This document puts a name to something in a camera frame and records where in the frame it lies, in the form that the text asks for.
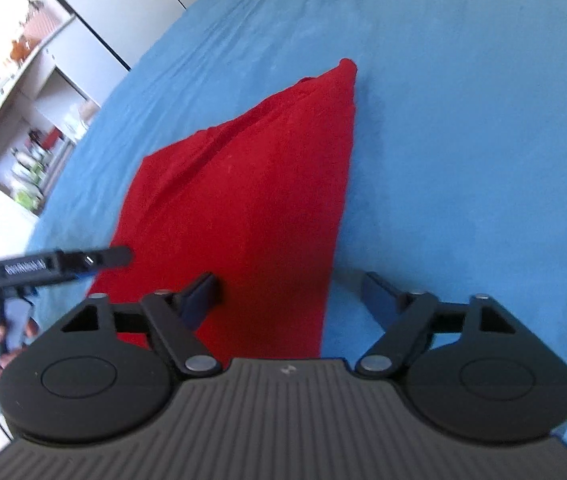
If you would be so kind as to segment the white shelf desk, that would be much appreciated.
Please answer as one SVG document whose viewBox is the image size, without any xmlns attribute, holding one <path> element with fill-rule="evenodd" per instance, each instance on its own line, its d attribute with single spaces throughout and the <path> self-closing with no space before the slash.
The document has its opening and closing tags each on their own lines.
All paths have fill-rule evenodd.
<svg viewBox="0 0 567 480">
<path fill-rule="evenodd" d="M 76 145 L 127 74 L 75 16 L 0 90 L 0 202 L 41 213 Z"/>
</svg>

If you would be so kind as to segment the orange plush toy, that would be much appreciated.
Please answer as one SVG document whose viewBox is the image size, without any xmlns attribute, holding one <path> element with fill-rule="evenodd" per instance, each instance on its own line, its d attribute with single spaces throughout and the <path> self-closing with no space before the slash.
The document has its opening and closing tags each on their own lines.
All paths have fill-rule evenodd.
<svg viewBox="0 0 567 480">
<path fill-rule="evenodd" d="M 21 65 L 30 55 L 31 48 L 26 41 L 22 40 L 12 40 L 11 41 L 11 51 L 10 59 L 17 65 Z"/>
</svg>

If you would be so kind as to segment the pink basket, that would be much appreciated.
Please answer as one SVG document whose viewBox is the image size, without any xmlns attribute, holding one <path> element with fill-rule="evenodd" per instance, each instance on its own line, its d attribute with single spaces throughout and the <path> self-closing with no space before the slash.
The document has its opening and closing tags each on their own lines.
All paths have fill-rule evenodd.
<svg viewBox="0 0 567 480">
<path fill-rule="evenodd" d="M 48 36 L 56 32 L 60 25 L 61 20 L 54 12 L 47 8 L 41 8 L 29 15 L 22 36 L 29 47 L 34 49 Z"/>
</svg>

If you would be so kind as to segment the red knit garment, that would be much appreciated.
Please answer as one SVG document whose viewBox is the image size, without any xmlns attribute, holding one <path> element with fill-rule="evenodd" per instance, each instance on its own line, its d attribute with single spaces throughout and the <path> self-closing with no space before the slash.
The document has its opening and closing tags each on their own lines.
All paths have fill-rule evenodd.
<svg viewBox="0 0 567 480">
<path fill-rule="evenodd" d="M 113 235 L 132 262 L 98 274 L 93 291 L 124 304 L 212 273 L 223 299 L 197 335 L 216 359 L 317 358 L 356 75 L 345 58 L 142 159 Z"/>
</svg>

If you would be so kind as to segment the blue bed sheet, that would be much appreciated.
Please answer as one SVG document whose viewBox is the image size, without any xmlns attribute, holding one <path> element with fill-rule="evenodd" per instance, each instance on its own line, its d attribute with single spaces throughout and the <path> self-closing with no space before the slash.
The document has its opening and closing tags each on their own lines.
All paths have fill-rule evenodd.
<svg viewBox="0 0 567 480">
<path fill-rule="evenodd" d="M 354 150 L 321 353 L 379 337 L 354 296 L 373 271 L 486 292 L 567 361 L 567 0 L 197 0 L 111 93 L 29 248 L 107 244 L 142 157 L 342 58 Z"/>
</svg>

